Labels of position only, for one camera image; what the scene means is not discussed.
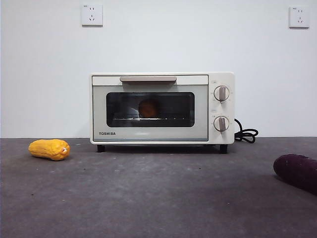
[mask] oven door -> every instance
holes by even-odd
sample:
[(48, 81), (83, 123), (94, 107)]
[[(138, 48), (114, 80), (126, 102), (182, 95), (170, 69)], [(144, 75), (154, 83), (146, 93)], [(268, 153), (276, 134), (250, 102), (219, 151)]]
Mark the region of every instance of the oven door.
[(174, 78), (94, 76), (94, 141), (208, 141), (208, 76)]

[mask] toshiba logo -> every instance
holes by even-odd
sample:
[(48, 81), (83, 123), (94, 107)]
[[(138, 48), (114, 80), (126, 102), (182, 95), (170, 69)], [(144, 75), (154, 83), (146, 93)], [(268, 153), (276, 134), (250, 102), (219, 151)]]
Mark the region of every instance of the toshiba logo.
[(115, 135), (115, 132), (99, 132), (99, 135)]

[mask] toaster oven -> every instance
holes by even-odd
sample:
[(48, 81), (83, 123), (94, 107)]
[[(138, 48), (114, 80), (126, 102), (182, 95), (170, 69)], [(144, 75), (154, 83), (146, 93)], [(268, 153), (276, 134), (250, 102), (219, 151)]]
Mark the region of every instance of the toaster oven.
[(227, 145), (234, 142), (234, 74), (94, 73), (90, 141), (107, 145)]

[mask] power cord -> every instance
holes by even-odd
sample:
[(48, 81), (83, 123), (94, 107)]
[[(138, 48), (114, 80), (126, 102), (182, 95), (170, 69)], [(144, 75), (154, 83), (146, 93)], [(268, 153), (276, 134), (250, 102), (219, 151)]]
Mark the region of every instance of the power cord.
[(235, 119), (235, 122), (238, 123), (240, 131), (234, 133), (234, 139), (236, 141), (245, 140), (249, 143), (254, 143), (256, 141), (256, 136), (259, 134), (259, 132), (255, 129), (242, 129), (242, 125), (237, 119)]

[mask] oven foot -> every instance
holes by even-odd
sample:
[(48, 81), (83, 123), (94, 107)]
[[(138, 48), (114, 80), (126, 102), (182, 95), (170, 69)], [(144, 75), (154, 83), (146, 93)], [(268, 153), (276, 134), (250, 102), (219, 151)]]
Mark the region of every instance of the oven foot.
[(227, 154), (228, 145), (220, 145), (220, 154)]
[(97, 145), (97, 153), (101, 153), (105, 151), (105, 146), (104, 145)]

